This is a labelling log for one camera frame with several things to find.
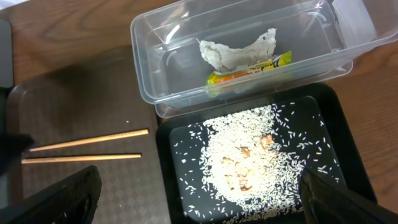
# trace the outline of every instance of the black tray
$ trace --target black tray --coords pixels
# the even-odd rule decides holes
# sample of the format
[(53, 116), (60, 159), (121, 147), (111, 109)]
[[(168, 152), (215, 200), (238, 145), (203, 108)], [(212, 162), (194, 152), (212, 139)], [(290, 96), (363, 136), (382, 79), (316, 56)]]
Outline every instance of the black tray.
[[(226, 105), (219, 108), (213, 108), (210, 110), (202, 111), (199, 113), (191, 114), (181, 118), (175, 118), (170, 121), (165, 122), (157, 130), (156, 141), (158, 147), (158, 153), (160, 157), (160, 164), (162, 168), (162, 174), (164, 177), (164, 184), (167, 193), (167, 202), (169, 205), (170, 218), (172, 223), (207, 223), (206, 220), (193, 220), (189, 216), (186, 217), (183, 214), (183, 204), (181, 200), (182, 194), (179, 191), (178, 183), (179, 178), (182, 173), (181, 170), (186, 169), (186, 167), (176, 167), (174, 160), (179, 159), (179, 155), (175, 155), (172, 145), (175, 142), (170, 142), (171, 135), (175, 135), (175, 132), (179, 136), (183, 135), (186, 130), (182, 131), (182, 127), (189, 124), (201, 123), (210, 118), (216, 118), (219, 116), (224, 116), (227, 114), (235, 113), (238, 111), (248, 110), (251, 108), (256, 108), (258, 106), (270, 105), (273, 103), (280, 103), (284, 101), (300, 100), (301, 98), (306, 98), (309, 102), (313, 101), (316, 107), (316, 111), (319, 111), (320, 120), (326, 125), (326, 135), (327, 141), (331, 142), (333, 145), (331, 148), (334, 149), (335, 155), (333, 155), (338, 163), (340, 164), (340, 170), (335, 171), (336, 177), (342, 177), (341, 182), (346, 184), (347, 188), (361, 194), (362, 196), (376, 202), (376, 196), (373, 192), (371, 184), (369, 182), (368, 176), (364, 169), (363, 163), (359, 156), (358, 150), (356, 149), (355, 143), (351, 136), (349, 127), (345, 120), (343, 110), (341, 109), (340, 103), (335, 92), (324, 84), (311, 84), (296, 88), (293, 90), (283, 91), (280, 93), (275, 93), (271, 95), (256, 96), (255, 98), (239, 101), (230, 105)], [(207, 144), (206, 136), (202, 136), (203, 144)], [(200, 144), (200, 141), (194, 142), (192, 140), (189, 146), (196, 146)], [(183, 148), (187, 148), (187, 141), (181, 144), (185, 144)], [(202, 200), (210, 200), (210, 198), (202, 197)], [(233, 208), (232, 203), (225, 206), (227, 209)], [(293, 215), (287, 215), (284, 217), (277, 217), (268, 220), (269, 223), (284, 223), (284, 222), (294, 222), (294, 223), (305, 223), (305, 217), (303, 213), (295, 213)]]

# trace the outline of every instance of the white tissue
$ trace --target white tissue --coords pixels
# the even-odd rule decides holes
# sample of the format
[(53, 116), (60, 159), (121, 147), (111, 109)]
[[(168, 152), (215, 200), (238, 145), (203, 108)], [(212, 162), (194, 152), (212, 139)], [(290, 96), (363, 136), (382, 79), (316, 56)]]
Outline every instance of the white tissue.
[(223, 44), (209, 41), (200, 41), (202, 58), (212, 65), (217, 71), (231, 72), (237, 66), (249, 65), (272, 58), (276, 47), (276, 29), (269, 29), (262, 34), (253, 44), (243, 49), (231, 49)]

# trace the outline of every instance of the plastic tray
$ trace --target plastic tray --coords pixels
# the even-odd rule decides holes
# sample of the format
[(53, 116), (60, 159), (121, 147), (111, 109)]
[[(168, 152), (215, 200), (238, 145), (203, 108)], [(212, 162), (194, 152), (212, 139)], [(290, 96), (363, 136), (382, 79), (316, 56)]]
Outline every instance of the plastic tray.
[(156, 115), (139, 96), (130, 46), (41, 75), (7, 99), (7, 132), (30, 134), (38, 146), (149, 129), (149, 134), (40, 152), (28, 157), (142, 153), (140, 159), (16, 163), (11, 203), (95, 165), (102, 190), (93, 223), (170, 223), (155, 145)]
[[(340, 163), (339, 168), (342, 171), (343, 177), (345, 179), (345, 184), (347, 188), (361, 194), (362, 196), (376, 201), (376, 196), (372, 190), (371, 184), (368, 180), (366, 171), (361, 162), (361, 158), (356, 149), (355, 143), (349, 131), (348, 125), (346, 123), (343, 111), (335, 95), (334, 91), (322, 84), (312, 84), (308, 86), (303, 86), (301, 88), (297, 88), (294, 90), (283, 91), (276, 94), (271, 95), (263, 95), (258, 96), (249, 100), (240, 101), (237, 103), (233, 103), (224, 107), (206, 110), (201, 113), (195, 113), (192, 115), (184, 116), (181, 118), (175, 118), (166, 123), (162, 124), (156, 135), (157, 146), (159, 157), (162, 158), (161, 168), (164, 177), (164, 184), (167, 194), (167, 201), (169, 205), (170, 218), (172, 223), (206, 223), (209, 220), (198, 220), (195, 217), (183, 215), (184, 208), (186, 208), (187, 203), (184, 201), (187, 199), (186, 195), (181, 188), (181, 184), (179, 178), (183, 175), (183, 173), (187, 172), (187, 169), (193, 170), (193, 175), (195, 178), (200, 180), (200, 173), (195, 169), (195, 165), (181, 166), (177, 161), (179, 161), (182, 156), (180, 154), (175, 153), (174, 146), (174, 136), (180, 136), (180, 139), (183, 139), (183, 143), (179, 143), (182, 145), (180, 148), (187, 149), (188, 146), (192, 146), (194, 144), (200, 144), (200, 142), (194, 140), (190, 141), (189, 138), (184, 137), (184, 132), (187, 134), (187, 126), (189, 124), (200, 124), (202, 121), (216, 118), (219, 116), (224, 116), (227, 114), (235, 113), (242, 110), (247, 110), (250, 108), (255, 108), (258, 106), (269, 105), (272, 103), (282, 103), (286, 101), (299, 100), (306, 102), (306, 106), (311, 106), (312, 108), (308, 109), (308, 114), (312, 116), (312, 113), (316, 113), (319, 111), (319, 118), (325, 123), (325, 131), (326, 131), (326, 140), (331, 142), (332, 149), (334, 149), (334, 155), (331, 155), (326, 160), (332, 161), (333, 156), (335, 156), (336, 160)], [(306, 121), (301, 121), (301, 123), (297, 123), (298, 126), (310, 126)], [(320, 129), (316, 135), (325, 135), (322, 133)], [(207, 142), (206, 136), (202, 136), (202, 139)], [(198, 146), (193, 150), (193, 154), (189, 154), (189, 158), (200, 156), (200, 148), (203, 145)], [(316, 167), (314, 164), (307, 165), (312, 169)], [(333, 175), (337, 177), (339, 175), (338, 170), (335, 171)], [(208, 206), (208, 201), (210, 198), (206, 198), (205, 195), (201, 195), (203, 199), (191, 200), (188, 202), (190, 205), (199, 205), (199, 206)], [(236, 206), (232, 203), (224, 204), (228, 209), (237, 209)], [(217, 217), (218, 221), (221, 223), (221, 217)], [(270, 219), (270, 222), (273, 223), (282, 223), (282, 222), (292, 222), (295, 223), (305, 223), (305, 217), (302, 213), (296, 213), (293, 215), (287, 215), (286, 217), (278, 217)]]

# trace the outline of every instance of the black object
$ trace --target black object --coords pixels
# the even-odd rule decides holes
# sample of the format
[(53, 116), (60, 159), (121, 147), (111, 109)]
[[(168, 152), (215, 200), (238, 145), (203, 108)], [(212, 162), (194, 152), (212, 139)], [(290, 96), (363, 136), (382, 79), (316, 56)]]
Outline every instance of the black object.
[(300, 196), (308, 224), (397, 223), (398, 215), (304, 169)]
[(102, 183), (97, 167), (89, 166), (22, 203), (0, 210), (0, 223), (81, 223), (93, 221)]
[(21, 134), (0, 135), (0, 175), (3, 175), (12, 162), (19, 162), (21, 154), (30, 148), (34, 141)]
[[(183, 215), (182, 202), (178, 190), (178, 179), (169, 139), (170, 133), (174, 129), (189, 124), (199, 123), (207, 119), (225, 116), (238, 111), (305, 96), (314, 98), (318, 103), (319, 110), (321, 111), (328, 128), (330, 140), (333, 143), (336, 156), (340, 162), (347, 188), (359, 193), (370, 201), (376, 202), (376, 196), (355, 146), (338, 98), (330, 87), (317, 83), (280, 93), (256, 96), (254, 98), (245, 99), (223, 107), (213, 108), (183, 116), (181, 118), (171, 119), (162, 124), (157, 131), (156, 141), (159, 157), (162, 158), (160, 160), (160, 165), (162, 168), (167, 194), (167, 203), (169, 205), (172, 223), (197, 223), (185, 218)], [(289, 217), (289, 222), (305, 223), (305, 217), (302, 213), (291, 215)], [(284, 218), (275, 218), (273, 220), (269, 220), (269, 223), (282, 223), (282, 219)]]
[(11, 24), (0, 19), (0, 87), (14, 85), (12, 71), (12, 29)]

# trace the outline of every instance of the chopsticks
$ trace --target chopsticks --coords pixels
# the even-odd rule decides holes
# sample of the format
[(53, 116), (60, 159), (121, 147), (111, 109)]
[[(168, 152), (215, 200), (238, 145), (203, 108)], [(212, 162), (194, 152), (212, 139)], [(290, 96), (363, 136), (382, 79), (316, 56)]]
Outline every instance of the chopsticks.
[[(30, 149), (30, 152), (59, 149), (63, 147), (79, 146), (82, 144), (89, 144), (94, 142), (109, 141), (121, 138), (128, 138), (134, 136), (141, 136), (149, 134), (148, 129), (142, 129), (137, 131), (129, 131), (125, 133), (110, 134), (107, 136), (100, 136), (95, 138), (81, 139), (70, 142), (63, 142), (59, 144), (53, 144), (49, 146), (42, 146)], [(31, 158), (22, 159), (21, 164), (38, 164), (38, 163), (48, 163), (48, 162), (79, 162), (79, 161), (101, 161), (101, 160), (113, 160), (113, 159), (135, 159), (141, 158), (141, 153), (133, 154), (103, 154), (103, 155), (90, 155), (90, 156), (63, 156), (63, 157), (43, 157), (43, 158)]]
[(36, 159), (23, 159), (21, 164), (38, 164), (48, 162), (78, 162), (78, 161), (101, 161), (110, 159), (135, 159), (141, 158), (141, 154), (115, 154), (115, 155), (96, 155), (96, 156), (65, 156), (65, 157), (49, 157)]
[(61, 147), (78, 146), (78, 145), (82, 145), (82, 144), (89, 144), (89, 143), (94, 143), (94, 142), (128, 138), (128, 137), (140, 136), (140, 135), (144, 135), (144, 134), (149, 134), (149, 130), (142, 129), (142, 130), (138, 130), (138, 131), (129, 131), (129, 132), (119, 133), (119, 134), (110, 134), (107, 136), (100, 136), (100, 137), (82, 139), (82, 140), (77, 140), (77, 141), (63, 142), (63, 143), (59, 143), (59, 144), (53, 144), (53, 145), (49, 145), (49, 146), (33, 148), (33, 149), (30, 149), (29, 151), (36, 152), (36, 151), (43, 151), (43, 150), (49, 150), (49, 149), (59, 149)]

